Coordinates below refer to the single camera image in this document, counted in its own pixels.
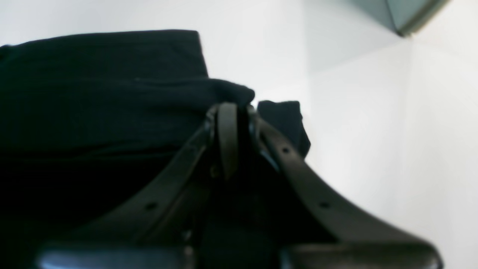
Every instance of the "white wall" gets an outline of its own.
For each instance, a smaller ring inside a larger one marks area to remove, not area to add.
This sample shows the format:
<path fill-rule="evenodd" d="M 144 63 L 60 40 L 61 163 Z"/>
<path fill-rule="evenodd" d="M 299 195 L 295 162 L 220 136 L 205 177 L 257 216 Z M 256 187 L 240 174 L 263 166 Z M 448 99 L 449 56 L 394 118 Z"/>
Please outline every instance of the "white wall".
<path fill-rule="evenodd" d="M 454 0 L 413 39 L 394 218 L 447 268 L 478 268 L 478 2 Z"/>
<path fill-rule="evenodd" d="M 412 40 L 385 0 L 2 0 L 0 45 L 192 29 L 211 77 L 299 100 L 307 162 L 369 212 L 478 262 L 478 4 L 455 0 Z"/>

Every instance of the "white surface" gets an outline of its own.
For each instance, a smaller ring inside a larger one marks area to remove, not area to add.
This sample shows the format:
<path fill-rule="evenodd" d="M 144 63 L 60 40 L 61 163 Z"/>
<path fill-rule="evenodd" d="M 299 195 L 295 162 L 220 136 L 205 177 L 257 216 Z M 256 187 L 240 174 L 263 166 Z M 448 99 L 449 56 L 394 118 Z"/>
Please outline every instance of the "white surface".
<path fill-rule="evenodd" d="M 307 162 L 371 213 L 478 262 L 478 4 L 454 0 L 413 40 L 385 0 L 1 0 L 0 44 L 198 30 L 211 77 L 299 100 Z"/>

